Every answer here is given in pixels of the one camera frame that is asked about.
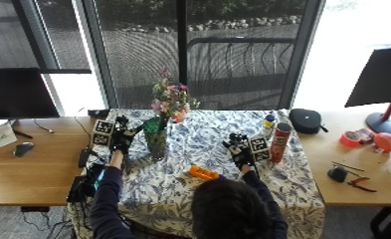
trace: pliers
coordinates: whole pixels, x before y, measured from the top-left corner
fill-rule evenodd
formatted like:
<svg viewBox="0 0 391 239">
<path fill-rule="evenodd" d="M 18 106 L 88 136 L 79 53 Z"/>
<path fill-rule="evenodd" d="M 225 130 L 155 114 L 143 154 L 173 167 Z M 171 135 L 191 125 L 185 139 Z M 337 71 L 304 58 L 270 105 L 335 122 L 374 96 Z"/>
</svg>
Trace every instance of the pliers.
<svg viewBox="0 0 391 239">
<path fill-rule="evenodd" d="M 370 178 L 369 177 L 359 177 L 351 181 L 349 181 L 349 185 L 351 185 L 353 187 L 358 187 L 359 189 L 365 190 L 365 191 L 370 191 L 370 192 L 377 192 L 378 190 L 374 190 L 374 189 L 370 189 L 370 188 L 366 188 L 361 185 L 358 185 L 357 183 L 359 183 L 361 181 L 365 181 L 365 180 L 369 180 Z"/>
</svg>

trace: dark hair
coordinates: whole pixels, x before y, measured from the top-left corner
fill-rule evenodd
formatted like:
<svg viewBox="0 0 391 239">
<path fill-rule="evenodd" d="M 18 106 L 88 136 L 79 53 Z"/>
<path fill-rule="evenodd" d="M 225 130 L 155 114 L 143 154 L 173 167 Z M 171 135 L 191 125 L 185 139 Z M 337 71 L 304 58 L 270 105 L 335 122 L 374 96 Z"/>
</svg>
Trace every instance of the dark hair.
<svg viewBox="0 0 391 239">
<path fill-rule="evenodd" d="M 257 192 L 228 179 L 199 186 L 192 206 L 196 239 L 273 238 L 272 219 Z"/>
</svg>

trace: black glove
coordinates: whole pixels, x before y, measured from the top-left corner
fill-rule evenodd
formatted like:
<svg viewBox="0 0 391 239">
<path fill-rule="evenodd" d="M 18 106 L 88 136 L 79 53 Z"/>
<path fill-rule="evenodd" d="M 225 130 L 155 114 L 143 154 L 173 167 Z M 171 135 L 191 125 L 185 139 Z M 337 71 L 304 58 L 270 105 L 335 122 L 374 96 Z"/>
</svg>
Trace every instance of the black glove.
<svg viewBox="0 0 391 239">
<path fill-rule="evenodd" d="M 253 165 L 253 159 L 250 155 L 250 150 L 248 146 L 234 146 L 228 142 L 223 142 L 224 147 L 229 150 L 232 155 L 232 160 L 238 170 L 242 169 L 244 165 Z"/>
<path fill-rule="evenodd" d="M 114 141 L 111 150 L 120 150 L 123 154 L 129 153 L 129 148 L 133 142 L 133 138 L 136 134 L 143 130 L 143 126 L 140 125 L 132 129 L 119 129 L 114 133 Z"/>
</svg>

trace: spray can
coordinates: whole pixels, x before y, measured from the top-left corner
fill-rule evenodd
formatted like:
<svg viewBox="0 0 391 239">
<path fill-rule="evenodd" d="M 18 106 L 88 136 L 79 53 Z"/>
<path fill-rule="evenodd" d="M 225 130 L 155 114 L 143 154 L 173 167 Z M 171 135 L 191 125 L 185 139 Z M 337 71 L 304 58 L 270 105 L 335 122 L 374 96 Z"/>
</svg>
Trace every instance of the spray can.
<svg viewBox="0 0 391 239">
<path fill-rule="evenodd" d="M 262 134 L 265 139 L 272 138 L 273 128 L 274 128 L 274 115 L 266 115 L 262 121 Z"/>
<path fill-rule="evenodd" d="M 204 180 L 213 180 L 217 178 L 225 179 L 225 177 L 219 172 L 211 171 L 197 165 L 192 165 L 189 173 Z"/>
<path fill-rule="evenodd" d="M 277 124 L 270 147 L 272 162 L 274 163 L 280 163 L 282 161 L 290 132 L 292 126 L 286 122 Z"/>
</svg>

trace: flower vase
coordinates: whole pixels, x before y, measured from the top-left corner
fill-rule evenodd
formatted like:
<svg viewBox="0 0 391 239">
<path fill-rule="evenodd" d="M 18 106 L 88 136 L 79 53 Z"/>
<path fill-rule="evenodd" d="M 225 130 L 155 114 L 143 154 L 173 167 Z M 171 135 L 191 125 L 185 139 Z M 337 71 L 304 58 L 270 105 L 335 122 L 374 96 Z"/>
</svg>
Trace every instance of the flower vase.
<svg viewBox="0 0 391 239">
<path fill-rule="evenodd" d="M 161 161 L 167 156 L 167 125 L 167 120 L 159 117 L 148 119 L 143 125 L 153 161 Z"/>
</svg>

